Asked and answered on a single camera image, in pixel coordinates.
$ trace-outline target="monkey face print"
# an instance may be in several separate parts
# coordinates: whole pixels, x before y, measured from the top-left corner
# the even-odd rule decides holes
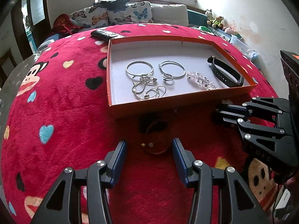
[[[30,71],[28,72],[27,76],[24,78],[24,80],[22,81],[18,94],[17,96],[22,95],[23,93],[25,93],[26,91],[30,90],[31,88],[33,88],[39,81],[39,76],[37,76],[37,74],[44,70],[45,67],[49,64],[49,62],[38,62],[35,63]]]

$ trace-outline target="black robotic claw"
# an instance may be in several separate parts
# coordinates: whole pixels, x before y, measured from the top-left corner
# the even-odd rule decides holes
[[[118,182],[126,151],[123,140],[115,151],[89,168],[65,168],[41,202],[31,224],[81,224],[81,186],[87,186],[89,223],[112,224],[106,188],[113,188]]]
[[[253,124],[250,117],[272,122],[274,127]],[[297,170],[297,140],[288,100],[253,97],[242,106],[220,104],[213,119],[238,127],[243,151],[272,168],[277,173],[276,183],[284,183]]]
[[[195,160],[178,138],[172,142],[172,153],[180,180],[187,188],[194,188],[188,224],[211,223],[213,185],[219,189],[219,224],[269,223],[257,199],[233,167],[222,170]]]

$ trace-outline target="red cloth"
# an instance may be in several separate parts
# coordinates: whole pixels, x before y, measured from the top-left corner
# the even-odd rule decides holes
[[[154,24],[116,25],[107,30],[125,36],[179,35],[219,40],[222,48],[258,81],[250,95],[229,100],[240,104],[253,96],[277,97],[258,69],[220,37],[186,27]],[[151,155],[141,143],[164,139],[168,144],[172,138],[179,137],[196,159],[211,167],[232,165],[242,172],[248,156],[241,149],[237,132],[211,121],[210,114],[218,102],[157,113],[152,122],[160,122],[157,127],[163,129],[149,135],[144,133],[146,123],[138,117],[113,120],[106,88],[108,43],[98,42],[90,32],[50,44],[39,58],[39,64],[22,82],[12,104],[1,157],[4,192],[13,208],[12,216],[17,223],[29,223],[30,216],[65,167],[89,167],[114,150],[120,139],[126,139],[127,158],[121,178],[109,190],[113,222],[186,223],[193,190],[185,189],[180,183],[171,151]],[[256,186],[252,190],[267,209],[276,185],[271,178],[265,184],[266,192],[261,186],[262,195],[254,190]],[[213,223],[218,214],[217,198],[214,192]],[[82,201],[82,212],[87,213],[84,197]],[[88,223],[86,215],[83,217],[84,223]]]

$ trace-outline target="remote control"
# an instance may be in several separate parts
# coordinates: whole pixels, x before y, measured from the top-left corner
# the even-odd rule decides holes
[[[125,38],[125,36],[116,34],[116,33],[111,32],[111,31],[102,30],[102,29],[94,30],[90,34],[92,36],[101,38],[102,40],[105,40],[105,41],[109,41],[111,39]]]

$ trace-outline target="black wristband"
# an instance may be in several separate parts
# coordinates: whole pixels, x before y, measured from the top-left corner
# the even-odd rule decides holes
[[[231,68],[228,64],[223,61],[217,59],[215,56],[211,56],[207,59],[208,63],[211,63],[212,72],[214,75],[222,81],[228,87],[242,87],[244,83],[244,77],[241,76],[235,69]],[[230,75],[232,75],[237,82],[232,81],[228,78],[224,73],[222,73],[216,66],[221,67],[223,70],[227,71]]]

